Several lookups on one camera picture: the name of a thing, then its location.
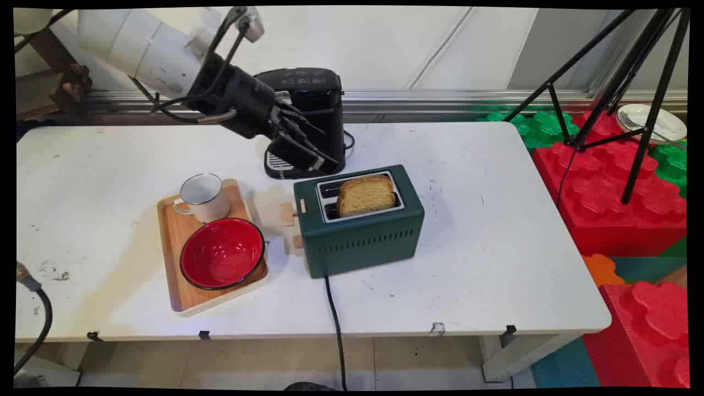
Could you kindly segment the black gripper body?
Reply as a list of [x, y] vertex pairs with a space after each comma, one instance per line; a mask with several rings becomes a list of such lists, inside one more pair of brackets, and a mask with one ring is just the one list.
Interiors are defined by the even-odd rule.
[[190, 100], [189, 109], [205, 116], [217, 116], [234, 109], [236, 115], [221, 121], [222, 127], [246, 139], [263, 135], [274, 140], [278, 135], [275, 122], [271, 120], [275, 102], [272, 88], [228, 64], [211, 93], [200, 100]]

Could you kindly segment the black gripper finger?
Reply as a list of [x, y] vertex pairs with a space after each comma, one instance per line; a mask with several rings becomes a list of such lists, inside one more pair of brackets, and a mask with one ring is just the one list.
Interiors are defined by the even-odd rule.
[[309, 140], [279, 131], [269, 144], [269, 153], [304, 171], [323, 171], [326, 159]]
[[[274, 137], [279, 131], [288, 132], [309, 141], [310, 137], [313, 135], [325, 135], [325, 132], [312, 125], [301, 113], [301, 111], [295, 110], [292, 105], [289, 105], [284, 101], [274, 102], [274, 127]], [[323, 151], [322, 153], [326, 160], [324, 167], [337, 167], [339, 165], [339, 161], [332, 158], [332, 156], [327, 155]]]

